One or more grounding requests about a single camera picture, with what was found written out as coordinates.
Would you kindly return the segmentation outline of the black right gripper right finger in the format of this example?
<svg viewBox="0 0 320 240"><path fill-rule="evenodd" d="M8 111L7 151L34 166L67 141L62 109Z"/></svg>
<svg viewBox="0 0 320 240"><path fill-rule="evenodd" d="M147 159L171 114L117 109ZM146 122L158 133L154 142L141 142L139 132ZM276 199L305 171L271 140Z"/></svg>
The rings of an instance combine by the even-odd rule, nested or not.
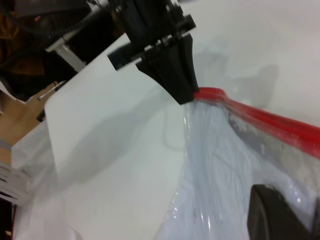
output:
<svg viewBox="0 0 320 240"><path fill-rule="evenodd" d="M316 200L315 204L315 212L312 224L312 237L319 238L320 237L320 200Z"/></svg>

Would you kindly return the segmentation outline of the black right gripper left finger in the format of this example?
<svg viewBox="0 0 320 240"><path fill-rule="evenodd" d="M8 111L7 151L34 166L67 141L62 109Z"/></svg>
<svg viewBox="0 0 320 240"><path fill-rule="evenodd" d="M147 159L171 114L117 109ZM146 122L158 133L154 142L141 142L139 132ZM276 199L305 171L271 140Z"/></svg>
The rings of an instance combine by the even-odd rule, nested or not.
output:
<svg viewBox="0 0 320 240"><path fill-rule="evenodd" d="M311 239L283 195L263 184L251 187L247 229L251 240Z"/></svg>

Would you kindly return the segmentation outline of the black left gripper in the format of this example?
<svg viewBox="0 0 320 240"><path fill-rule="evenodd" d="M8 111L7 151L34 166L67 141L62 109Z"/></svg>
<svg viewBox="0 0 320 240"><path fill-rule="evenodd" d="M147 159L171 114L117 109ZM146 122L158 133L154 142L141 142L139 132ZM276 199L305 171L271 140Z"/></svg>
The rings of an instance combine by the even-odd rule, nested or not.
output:
<svg viewBox="0 0 320 240"><path fill-rule="evenodd" d="M107 56L115 70L142 58L147 47L154 48L166 39L175 39L196 28L191 15L171 0L111 0L114 11L129 42ZM194 99L199 90L193 63L193 38L187 34L164 52L145 57L137 69L151 77L178 104Z"/></svg>

